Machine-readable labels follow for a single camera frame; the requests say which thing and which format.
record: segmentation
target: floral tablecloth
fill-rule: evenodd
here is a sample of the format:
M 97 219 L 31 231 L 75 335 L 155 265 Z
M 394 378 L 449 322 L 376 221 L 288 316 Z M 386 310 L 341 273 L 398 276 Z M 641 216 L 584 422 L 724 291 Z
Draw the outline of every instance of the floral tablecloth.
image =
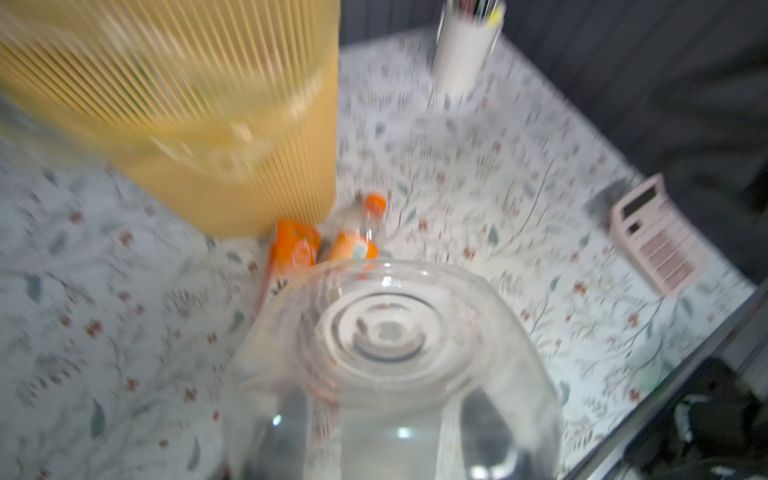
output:
M 636 170 L 512 45 L 465 98 L 433 91 L 431 45 L 342 53 L 338 201 L 386 192 L 384 255 L 464 266 L 508 301 L 561 390 L 562 474 L 753 286 L 712 248 L 660 298 L 588 203 Z M 0 477 L 215 478 L 263 244 L 206 237 L 112 170 L 0 169 Z

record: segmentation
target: calculator display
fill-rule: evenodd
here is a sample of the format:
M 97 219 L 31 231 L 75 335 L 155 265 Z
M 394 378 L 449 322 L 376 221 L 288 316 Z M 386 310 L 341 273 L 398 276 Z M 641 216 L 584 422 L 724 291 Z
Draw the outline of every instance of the calculator display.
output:
M 624 214 L 624 218 L 629 217 L 631 214 L 641 209 L 643 205 L 647 204 L 654 197 L 656 197 L 655 186 L 643 192 L 638 198 L 635 198 L 629 204 L 627 204 L 626 207 L 624 207 L 624 209 L 622 210 L 622 213 Z

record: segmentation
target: pen holder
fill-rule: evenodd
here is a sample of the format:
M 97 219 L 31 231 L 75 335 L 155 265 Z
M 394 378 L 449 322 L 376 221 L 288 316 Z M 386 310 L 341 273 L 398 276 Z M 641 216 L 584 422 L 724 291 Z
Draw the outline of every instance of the pen holder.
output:
M 505 4 L 499 2 L 496 9 L 484 20 L 443 6 L 432 72 L 437 87 L 445 93 L 460 94 L 474 88 L 502 32 Z

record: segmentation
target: yellow ribbed cup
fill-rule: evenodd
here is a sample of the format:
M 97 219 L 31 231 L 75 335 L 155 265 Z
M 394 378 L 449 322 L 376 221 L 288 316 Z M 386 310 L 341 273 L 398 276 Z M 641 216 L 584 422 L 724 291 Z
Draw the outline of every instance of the yellow ribbed cup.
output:
M 336 195 L 339 47 L 303 122 L 245 180 L 230 181 L 159 154 L 116 166 L 196 228 L 215 237 L 266 233 L 280 218 L 319 223 Z
M 315 223 L 338 20 L 339 0 L 0 0 L 0 87 L 206 233 Z

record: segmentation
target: snack package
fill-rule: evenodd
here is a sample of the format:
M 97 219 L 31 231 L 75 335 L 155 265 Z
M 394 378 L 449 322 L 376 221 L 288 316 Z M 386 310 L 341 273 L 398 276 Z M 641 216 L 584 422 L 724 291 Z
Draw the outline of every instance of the snack package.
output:
M 319 232 L 311 225 L 290 220 L 277 222 L 266 276 L 251 323 L 256 321 L 262 308 L 280 293 L 291 278 L 316 263 L 320 240 Z

